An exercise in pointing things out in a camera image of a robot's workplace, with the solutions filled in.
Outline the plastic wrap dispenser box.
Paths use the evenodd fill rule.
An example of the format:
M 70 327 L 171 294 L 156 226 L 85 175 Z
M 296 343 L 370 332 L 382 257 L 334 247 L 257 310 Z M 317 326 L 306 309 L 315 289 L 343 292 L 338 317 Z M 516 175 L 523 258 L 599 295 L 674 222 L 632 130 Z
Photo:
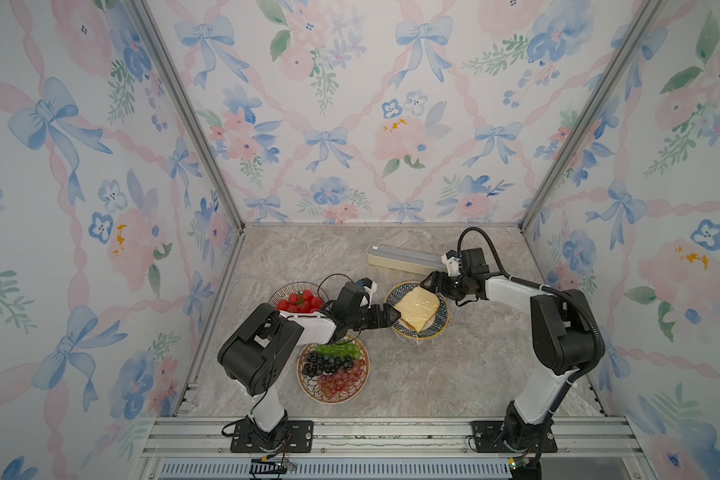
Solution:
M 367 263 L 372 266 L 423 276 L 434 271 L 447 271 L 443 261 L 437 255 L 385 245 L 369 245 L 366 259 Z

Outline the patterned fruit plate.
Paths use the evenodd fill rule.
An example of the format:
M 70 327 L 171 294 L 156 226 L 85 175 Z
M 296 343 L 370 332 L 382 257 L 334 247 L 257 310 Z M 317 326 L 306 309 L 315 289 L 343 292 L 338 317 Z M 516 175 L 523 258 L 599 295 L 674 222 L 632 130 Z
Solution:
M 369 374 L 369 354 L 354 337 L 345 337 L 335 344 L 308 344 L 297 361 L 300 387 L 323 404 L 352 399 L 365 386 Z

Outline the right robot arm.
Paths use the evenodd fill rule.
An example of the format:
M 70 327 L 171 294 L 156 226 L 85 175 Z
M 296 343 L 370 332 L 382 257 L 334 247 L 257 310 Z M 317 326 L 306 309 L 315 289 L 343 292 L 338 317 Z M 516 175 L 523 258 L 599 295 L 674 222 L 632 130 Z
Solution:
M 602 359 L 605 345 L 587 303 L 577 289 L 561 291 L 491 269 L 480 248 L 450 251 L 443 271 L 421 286 L 462 306 L 498 302 L 529 316 L 536 365 L 523 391 L 507 407 L 497 440 L 512 451 L 538 449 L 551 432 L 552 419 L 581 377 Z

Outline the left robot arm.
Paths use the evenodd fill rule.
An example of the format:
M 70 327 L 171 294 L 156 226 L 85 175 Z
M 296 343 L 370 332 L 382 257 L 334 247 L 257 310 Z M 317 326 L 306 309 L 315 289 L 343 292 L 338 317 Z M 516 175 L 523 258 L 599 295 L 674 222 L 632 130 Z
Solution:
M 347 282 L 338 298 L 309 313 L 289 312 L 262 303 L 222 344 L 217 362 L 247 395 L 246 415 L 222 428 L 234 453 L 274 453 L 286 447 L 292 433 L 307 423 L 291 422 L 275 383 L 294 350 L 301 346 L 334 345 L 349 331 L 390 328 L 401 313 L 388 303 L 374 303 L 375 283 L 364 278 Z

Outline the glass plate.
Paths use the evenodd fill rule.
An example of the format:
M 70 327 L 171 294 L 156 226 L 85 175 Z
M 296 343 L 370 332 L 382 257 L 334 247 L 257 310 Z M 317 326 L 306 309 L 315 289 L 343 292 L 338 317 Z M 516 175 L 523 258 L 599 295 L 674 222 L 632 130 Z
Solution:
M 285 313 L 316 313 L 328 302 L 325 291 L 311 282 L 292 282 L 279 288 L 269 304 Z

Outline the bread slices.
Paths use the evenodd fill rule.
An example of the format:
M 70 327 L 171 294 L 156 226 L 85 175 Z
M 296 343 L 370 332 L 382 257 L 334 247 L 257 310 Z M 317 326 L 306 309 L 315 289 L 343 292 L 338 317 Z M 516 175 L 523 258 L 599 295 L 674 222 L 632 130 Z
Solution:
M 420 286 L 414 287 L 394 304 L 401 314 L 400 320 L 416 333 L 421 333 L 434 322 L 439 307 L 439 297 Z

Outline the green grapes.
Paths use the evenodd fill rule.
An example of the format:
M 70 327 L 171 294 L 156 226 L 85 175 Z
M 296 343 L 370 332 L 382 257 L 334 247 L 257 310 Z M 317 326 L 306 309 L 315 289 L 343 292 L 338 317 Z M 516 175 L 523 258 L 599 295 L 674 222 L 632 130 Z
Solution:
M 325 357 L 350 358 L 352 360 L 361 359 L 363 357 L 361 348 L 354 342 L 316 345 L 313 350 Z

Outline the red strawberries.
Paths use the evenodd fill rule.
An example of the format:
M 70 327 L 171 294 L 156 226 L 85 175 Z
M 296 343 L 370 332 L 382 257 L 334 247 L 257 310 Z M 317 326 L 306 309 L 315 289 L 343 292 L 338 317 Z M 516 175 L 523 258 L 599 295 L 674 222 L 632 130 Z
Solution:
M 315 313 L 323 305 L 323 299 L 312 290 L 284 294 L 275 303 L 278 310 L 288 313 Z

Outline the black grapes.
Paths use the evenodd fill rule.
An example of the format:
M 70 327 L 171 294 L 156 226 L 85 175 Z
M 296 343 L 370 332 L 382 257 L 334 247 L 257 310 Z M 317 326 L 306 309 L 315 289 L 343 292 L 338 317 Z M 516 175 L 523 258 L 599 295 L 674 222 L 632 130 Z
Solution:
M 348 371 L 354 367 L 355 360 L 340 357 L 325 357 L 316 352 L 309 352 L 301 367 L 301 374 L 309 378 L 322 375 L 333 375 L 340 370 Z

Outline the red grapes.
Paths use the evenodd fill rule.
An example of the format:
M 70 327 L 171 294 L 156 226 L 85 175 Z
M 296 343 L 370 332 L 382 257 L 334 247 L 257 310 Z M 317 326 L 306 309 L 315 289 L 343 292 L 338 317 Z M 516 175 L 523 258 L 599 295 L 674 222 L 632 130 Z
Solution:
M 352 365 L 339 368 L 335 373 L 321 375 L 317 380 L 319 392 L 331 401 L 347 399 L 364 385 L 367 373 L 367 363 L 358 359 Z

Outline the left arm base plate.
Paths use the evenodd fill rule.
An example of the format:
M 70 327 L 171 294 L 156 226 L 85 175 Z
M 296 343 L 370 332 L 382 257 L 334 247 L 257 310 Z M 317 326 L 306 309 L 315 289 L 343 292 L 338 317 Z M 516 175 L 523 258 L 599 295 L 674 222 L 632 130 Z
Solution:
M 312 421 L 284 418 L 272 431 L 266 432 L 252 419 L 243 418 L 225 425 L 221 433 L 229 439 L 231 453 L 310 453 L 313 429 Z

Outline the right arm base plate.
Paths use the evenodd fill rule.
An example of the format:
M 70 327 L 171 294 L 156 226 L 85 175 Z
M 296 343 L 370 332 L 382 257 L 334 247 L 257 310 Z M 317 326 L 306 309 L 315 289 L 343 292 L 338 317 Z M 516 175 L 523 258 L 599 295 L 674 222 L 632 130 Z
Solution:
M 476 420 L 470 423 L 472 448 L 478 453 L 535 454 L 557 453 L 554 435 L 540 437 L 540 425 L 514 424 L 502 420 Z

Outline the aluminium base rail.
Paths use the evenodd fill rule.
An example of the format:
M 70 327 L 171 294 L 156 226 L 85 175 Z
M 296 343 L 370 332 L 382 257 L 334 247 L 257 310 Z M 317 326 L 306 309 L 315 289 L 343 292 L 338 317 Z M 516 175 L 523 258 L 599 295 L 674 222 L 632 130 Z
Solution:
M 134 479 L 655 479 L 623 417 L 569 417 L 548 438 L 555 451 L 525 473 L 531 455 L 481 451 L 478 432 L 459 418 L 322 418 L 311 449 L 290 446 L 265 460 L 234 453 L 222 418 L 159 420 Z

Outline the left aluminium corner post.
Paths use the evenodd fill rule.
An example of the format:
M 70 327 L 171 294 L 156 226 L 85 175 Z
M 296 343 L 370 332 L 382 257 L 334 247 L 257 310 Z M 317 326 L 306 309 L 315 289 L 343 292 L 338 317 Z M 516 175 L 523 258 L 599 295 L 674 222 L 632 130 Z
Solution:
M 146 1 L 125 0 L 126 10 L 133 18 L 134 24 L 144 38 L 148 52 L 150 53 L 158 73 L 165 83 L 178 116 L 189 138 L 196 148 L 201 163 L 206 168 L 212 186 L 216 189 L 221 205 L 229 214 L 237 234 L 244 232 L 244 222 L 234 204 L 231 192 L 225 183 L 223 172 L 218 166 L 214 155 L 211 152 L 210 144 L 201 130 L 198 117 L 193 109 L 192 102 L 182 84 L 179 72 L 171 58 L 162 34 L 153 18 Z

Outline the right aluminium corner post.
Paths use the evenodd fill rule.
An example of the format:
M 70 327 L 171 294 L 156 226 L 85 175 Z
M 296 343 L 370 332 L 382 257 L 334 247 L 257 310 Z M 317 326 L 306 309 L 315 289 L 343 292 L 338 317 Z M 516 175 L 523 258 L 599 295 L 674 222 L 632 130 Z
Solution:
M 602 79 L 592 90 L 589 99 L 584 104 L 578 120 L 571 130 L 569 139 L 563 143 L 559 154 L 543 178 L 537 193 L 532 197 L 530 206 L 519 221 L 518 228 L 523 234 L 529 230 L 536 218 L 541 215 L 544 203 L 552 193 L 556 182 L 567 169 L 568 162 L 573 158 L 584 137 L 590 132 L 597 118 L 605 109 L 616 84 L 627 72 L 629 65 L 652 30 L 656 17 L 665 4 L 666 2 L 661 0 L 641 1 L 638 4 L 633 20 L 622 36 L 621 45 L 614 50 L 603 71 Z

